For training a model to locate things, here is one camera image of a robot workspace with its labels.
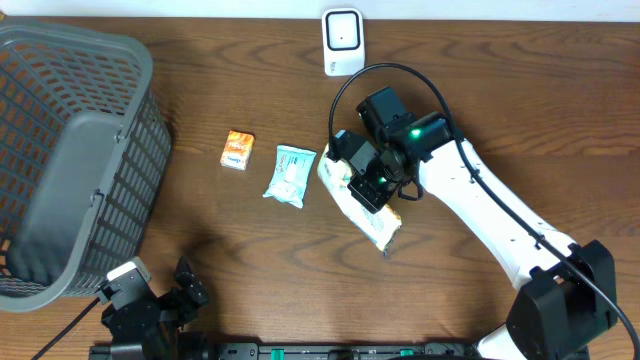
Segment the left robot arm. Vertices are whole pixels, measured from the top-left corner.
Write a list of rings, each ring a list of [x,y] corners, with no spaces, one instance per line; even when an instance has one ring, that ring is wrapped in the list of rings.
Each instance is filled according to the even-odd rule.
[[[99,300],[112,341],[89,350],[90,360],[206,360],[217,353],[202,332],[185,332],[198,310],[210,303],[203,282],[182,256],[176,266],[177,285],[163,295],[149,286],[151,275],[138,257],[107,273]]]

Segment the teal wet wipes pack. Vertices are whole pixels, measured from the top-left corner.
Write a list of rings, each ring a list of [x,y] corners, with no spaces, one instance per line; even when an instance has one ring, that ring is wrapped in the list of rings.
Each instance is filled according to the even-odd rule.
[[[311,150],[278,145],[274,173],[263,197],[302,209],[315,157]]]

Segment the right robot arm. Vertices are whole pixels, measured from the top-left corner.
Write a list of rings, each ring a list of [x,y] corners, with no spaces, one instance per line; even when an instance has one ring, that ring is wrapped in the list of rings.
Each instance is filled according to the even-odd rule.
[[[544,221],[482,162],[448,111],[422,118],[386,87],[356,108],[368,132],[333,146],[354,169],[351,196],[376,214],[414,183],[449,207],[496,258],[517,292],[505,323],[479,340],[485,359],[570,359],[623,319],[615,264]]]

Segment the small orange tissue pack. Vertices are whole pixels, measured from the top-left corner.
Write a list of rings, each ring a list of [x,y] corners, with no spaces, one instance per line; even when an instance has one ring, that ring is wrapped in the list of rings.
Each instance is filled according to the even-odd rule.
[[[254,144],[254,135],[231,130],[221,154],[220,164],[223,167],[245,171],[248,167]]]

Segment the yellow snack chip bag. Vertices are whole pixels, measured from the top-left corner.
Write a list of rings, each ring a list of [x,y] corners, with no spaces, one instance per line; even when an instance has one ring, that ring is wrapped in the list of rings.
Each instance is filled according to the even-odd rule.
[[[327,156],[329,145],[325,146],[320,157],[317,173],[342,213],[357,227],[381,252],[386,252],[393,238],[402,226],[402,219],[389,205],[380,211],[371,213],[355,198],[348,189],[348,183],[354,175],[350,165],[340,160],[333,162]]]

